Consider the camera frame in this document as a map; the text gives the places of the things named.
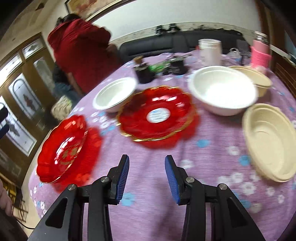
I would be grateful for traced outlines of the operator hand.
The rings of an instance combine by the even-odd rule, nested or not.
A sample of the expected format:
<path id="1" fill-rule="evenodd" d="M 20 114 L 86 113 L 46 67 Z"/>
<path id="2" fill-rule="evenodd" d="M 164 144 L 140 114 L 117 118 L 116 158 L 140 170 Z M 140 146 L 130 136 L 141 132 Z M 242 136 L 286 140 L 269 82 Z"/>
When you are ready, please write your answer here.
<path id="1" fill-rule="evenodd" d="M 12 216 L 12 202 L 7 194 L 7 191 L 3 187 L 3 183 L 0 180 L 0 208 L 4 210 L 6 215 Z"/>

